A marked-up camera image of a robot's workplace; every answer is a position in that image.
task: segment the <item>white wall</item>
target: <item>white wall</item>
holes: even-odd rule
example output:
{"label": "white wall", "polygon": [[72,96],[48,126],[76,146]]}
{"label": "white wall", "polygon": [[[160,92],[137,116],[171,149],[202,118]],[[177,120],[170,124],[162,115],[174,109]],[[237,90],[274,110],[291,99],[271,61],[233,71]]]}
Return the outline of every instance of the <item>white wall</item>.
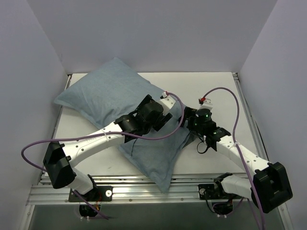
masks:
{"label": "white wall", "polygon": [[296,230],[307,226],[306,10],[306,0],[278,0],[239,75],[270,160],[287,168]]}
{"label": "white wall", "polygon": [[[67,76],[25,0],[0,1],[0,228],[17,229],[39,170],[23,161],[23,146],[51,136],[52,99]],[[42,165],[45,146],[27,155]]]}
{"label": "white wall", "polygon": [[236,71],[276,0],[28,0],[65,70]]}

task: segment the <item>blue cloth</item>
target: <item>blue cloth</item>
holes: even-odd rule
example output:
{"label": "blue cloth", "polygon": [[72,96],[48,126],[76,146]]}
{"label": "blue cloth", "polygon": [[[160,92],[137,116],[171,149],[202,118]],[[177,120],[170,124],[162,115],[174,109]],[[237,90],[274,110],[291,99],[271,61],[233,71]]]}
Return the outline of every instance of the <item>blue cloth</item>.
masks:
{"label": "blue cloth", "polygon": [[[128,114],[150,94],[159,100],[163,90],[152,85],[120,59],[105,63],[62,92],[54,101],[80,112],[101,129],[122,115]],[[173,131],[181,116],[179,103],[170,110],[173,117],[159,132],[153,129],[147,137],[160,137]],[[144,175],[153,180],[162,192],[169,188],[176,159],[187,142],[189,131],[180,128],[163,140],[131,140],[119,150]]]}

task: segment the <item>white table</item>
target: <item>white table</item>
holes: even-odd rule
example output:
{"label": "white table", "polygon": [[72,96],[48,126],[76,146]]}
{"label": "white table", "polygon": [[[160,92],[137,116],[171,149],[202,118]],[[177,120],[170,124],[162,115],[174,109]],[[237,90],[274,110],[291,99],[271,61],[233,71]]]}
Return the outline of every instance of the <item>white table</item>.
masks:
{"label": "white table", "polygon": [[[70,85],[85,74],[73,74]],[[246,115],[230,72],[194,72],[194,73],[140,73],[152,84],[180,97],[189,107],[199,108],[198,98],[215,87],[231,89],[240,102],[240,118],[236,130],[237,140],[252,152],[256,147],[248,126]],[[232,95],[223,90],[212,92],[208,98],[213,102],[212,117],[218,126],[232,132],[236,117],[236,104]],[[56,138],[72,138],[85,136],[97,130],[94,125],[83,118],[77,111],[63,108],[55,133]],[[181,152],[173,175],[243,173],[232,161],[222,154],[209,149],[205,154],[196,151],[199,140],[191,143]],[[132,165],[116,147],[108,148],[82,161],[77,167],[85,174],[95,176],[137,176],[142,173]]]}

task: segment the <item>gray floor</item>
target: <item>gray floor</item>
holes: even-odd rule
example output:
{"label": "gray floor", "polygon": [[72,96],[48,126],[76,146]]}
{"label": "gray floor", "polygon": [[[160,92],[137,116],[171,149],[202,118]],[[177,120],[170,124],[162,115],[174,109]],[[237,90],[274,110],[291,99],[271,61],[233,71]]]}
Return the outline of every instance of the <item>gray floor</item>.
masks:
{"label": "gray floor", "polygon": [[[111,220],[80,221],[75,212],[77,205],[36,206],[31,230],[185,230],[229,229],[257,230],[247,202],[227,218],[217,218],[205,203],[103,205],[102,212],[114,217]],[[267,230],[283,230],[279,213],[266,214]]]}

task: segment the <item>robotic arm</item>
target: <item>robotic arm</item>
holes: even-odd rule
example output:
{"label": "robotic arm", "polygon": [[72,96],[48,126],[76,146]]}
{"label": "robotic arm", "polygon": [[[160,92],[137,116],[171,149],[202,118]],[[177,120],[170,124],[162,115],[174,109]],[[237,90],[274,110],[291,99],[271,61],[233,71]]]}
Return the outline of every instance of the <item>robotic arm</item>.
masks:
{"label": "robotic arm", "polygon": [[151,128],[160,130],[172,117],[168,111],[175,102],[166,92],[157,102],[147,95],[133,112],[90,134],[104,133],[104,136],[70,142],[51,142],[43,162],[53,188],[68,186],[86,200],[99,197],[98,188],[92,177],[83,174],[75,166],[95,153],[136,138],[125,136],[121,132],[142,136],[149,133]]}
{"label": "robotic arm", "polygon": [[[253,176],[253,183],[263,211],[268,213],[291,199],[293,194],[284,166],[279,162],[272,164],[255,155],[240,143],[234,143],[231,134],[212,121],[213,104],[211,100],[200,98],[199,103],[201,106],[198,110],[185,108],[184,121],[188,121],[187,128],[195,136],[205,138],[207,148],[211,147],[227,156],[245,170],[236,145],[240,146],[249,173]],[[214,190],[220,198],[226,197],[227,194],[235,194],[252,199],[257,205],[249,180],[231,173],[225,173],[214,179]]]}

